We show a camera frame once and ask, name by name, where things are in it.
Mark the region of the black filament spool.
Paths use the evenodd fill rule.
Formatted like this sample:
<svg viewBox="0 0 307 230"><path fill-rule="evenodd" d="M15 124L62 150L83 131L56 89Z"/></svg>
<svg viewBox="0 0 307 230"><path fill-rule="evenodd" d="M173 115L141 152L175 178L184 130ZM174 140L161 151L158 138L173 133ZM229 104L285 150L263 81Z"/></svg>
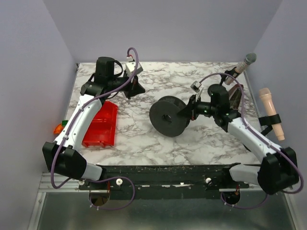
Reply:
<svg viewBox="0 0 307 230"><path fill-rule="evenodd" d="M178 112L186 104L177 97L164 96L154 103L149 111L149 118L153 127L162 135L177 137L183 133L190 120L179 116Z"/></svg>

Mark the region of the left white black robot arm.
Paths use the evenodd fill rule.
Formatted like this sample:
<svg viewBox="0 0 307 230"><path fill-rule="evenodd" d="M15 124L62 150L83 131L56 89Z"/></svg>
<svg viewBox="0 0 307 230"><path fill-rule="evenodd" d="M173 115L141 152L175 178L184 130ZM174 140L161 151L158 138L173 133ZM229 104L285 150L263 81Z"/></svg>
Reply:
<svg viewBox="0 0 307 230"><path fill-rule="evenodd" d="M143 71L141 64L132 56L128 56L127 60L124 66L120 66L121 72L115 74L115 65L120 64L117 60L111 57L98 58L95 72L81 87L77 106L68 123L53 142L46 142L42 147L50 172L77 180L102 179L103 169L88 163L79 149L94 116L110 94L124 92L129 99L145 92L137 77Z"/></svg>

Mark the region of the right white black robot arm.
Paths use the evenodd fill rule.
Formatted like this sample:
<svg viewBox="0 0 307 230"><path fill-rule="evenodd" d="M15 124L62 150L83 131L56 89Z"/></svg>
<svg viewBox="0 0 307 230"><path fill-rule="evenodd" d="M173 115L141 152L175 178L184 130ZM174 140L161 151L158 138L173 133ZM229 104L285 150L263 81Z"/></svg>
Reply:
<svg viewBox="0 0 307 230"><path fill-rule="evenodd" d="M228 173L233 181L259 185L269 195L302 182L295 151L271 142L249 125L243 118L243 113L231 109L228 91L224 86L213 84L209 87L210 102L201 101L200 82L193 82L191 88L195 94L178 115L185 122L194 120L199 115L213 117L219 127L239 139L260 162L259 167L244 164L230 166Z"/></svg>

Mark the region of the black round microphone stand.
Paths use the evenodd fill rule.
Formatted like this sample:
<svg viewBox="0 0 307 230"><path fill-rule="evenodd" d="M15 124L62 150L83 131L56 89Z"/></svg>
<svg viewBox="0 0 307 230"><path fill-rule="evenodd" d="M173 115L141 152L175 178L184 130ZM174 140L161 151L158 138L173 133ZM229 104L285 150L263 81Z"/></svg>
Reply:
<svg viewBox="0 0 307 230"><path fill-rule="evenodd" d="M221 80L219 84L213 84L208 88L208 94L211 96L212 93L218 89L222 88L222 84L225 83L226 85L230 85L234 80L229 77L228 75L231 75L234 78L237 78L239 73L235 71L235 67L232 68L231 70L226 70L224 73L227 75L222 74L221 75Z"/></svg>

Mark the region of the red plastic bin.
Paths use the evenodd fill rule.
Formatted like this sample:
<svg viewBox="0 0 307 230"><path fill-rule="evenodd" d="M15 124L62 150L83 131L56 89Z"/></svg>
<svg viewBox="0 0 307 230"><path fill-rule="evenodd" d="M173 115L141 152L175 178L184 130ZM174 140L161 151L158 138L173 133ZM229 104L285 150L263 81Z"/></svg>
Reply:
<svg viewBox="0 0 307 230"><path fill-rule="evenodd" d="M86 148L91 146L114 146L118 106L106 101L94 116L82 141Z"/></svg>

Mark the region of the pink beige microphone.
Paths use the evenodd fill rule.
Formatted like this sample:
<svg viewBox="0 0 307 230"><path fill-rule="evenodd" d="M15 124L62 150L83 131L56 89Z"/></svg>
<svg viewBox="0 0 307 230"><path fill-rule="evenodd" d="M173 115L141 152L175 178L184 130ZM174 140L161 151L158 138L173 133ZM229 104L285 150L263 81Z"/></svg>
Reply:
<svg viewBox="0 0 307 230"><path fill-rule="evenodd" d="M272 94L268 88L263 88L259 90L259 97L263 102L264 108L270 120L273 120L273 116L277 117L277 112L272 102ZM273 121L272 128L275 135L279 141L285 140L283 129L281 126L281 121L276 124Z"/></svg>

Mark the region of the green toy brick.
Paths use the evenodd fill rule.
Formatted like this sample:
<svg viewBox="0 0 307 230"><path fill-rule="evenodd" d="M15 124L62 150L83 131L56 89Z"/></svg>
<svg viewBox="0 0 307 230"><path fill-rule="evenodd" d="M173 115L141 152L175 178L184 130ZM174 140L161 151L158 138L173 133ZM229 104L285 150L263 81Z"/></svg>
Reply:
<svg viewBox="0 0 307 230"><path fill-rule="evenodd" d="M65 126L67 125L67 123L68 123L68 120L63 120L63 121L61 122L61 125L62 125L63 127L65 127Z"/></svg>

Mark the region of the grey silver microphone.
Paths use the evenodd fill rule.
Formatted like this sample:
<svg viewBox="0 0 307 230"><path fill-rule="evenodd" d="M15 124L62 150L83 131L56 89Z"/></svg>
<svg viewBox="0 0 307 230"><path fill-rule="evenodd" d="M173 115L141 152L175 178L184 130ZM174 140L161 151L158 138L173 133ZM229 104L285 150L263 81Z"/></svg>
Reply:
<svg viewBox="0 0 307 230"><path fill-rule="evenodd" d="M255 53L249 53L245 56L243 61L238 62L235 67L233 67L231 70L225 71L225 73L231 75L234 78L237 78L256 60L257 60L257 55Z"/></svg>

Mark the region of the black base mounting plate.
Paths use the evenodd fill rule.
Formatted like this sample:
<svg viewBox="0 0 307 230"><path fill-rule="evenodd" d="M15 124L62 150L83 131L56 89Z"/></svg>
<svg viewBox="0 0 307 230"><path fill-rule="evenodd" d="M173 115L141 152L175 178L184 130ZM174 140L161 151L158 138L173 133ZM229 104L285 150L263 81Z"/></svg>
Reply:
<svg viewBox="0 0 307 230"><path fill-rule="evenodd" d="M218 199L220 190L233 193L248 188L226 174L227 165L101 166L98 182L91 182L81 171L67 170L63 164L55 173L84 180L80 190L109 190L111 199Z"/></svg>

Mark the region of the orange toy brick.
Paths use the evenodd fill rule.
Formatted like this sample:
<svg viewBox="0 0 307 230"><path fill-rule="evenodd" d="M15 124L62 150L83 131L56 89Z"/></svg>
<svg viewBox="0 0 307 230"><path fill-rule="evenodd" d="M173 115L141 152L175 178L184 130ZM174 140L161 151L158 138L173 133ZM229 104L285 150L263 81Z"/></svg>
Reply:
<svg viewBox="0 0 307 230"><path fill-rule="evenodd" d="M64 126L62 124L57 125L57 127L54 129L53 134L58 135L60 134L64 129Z"/></svg>

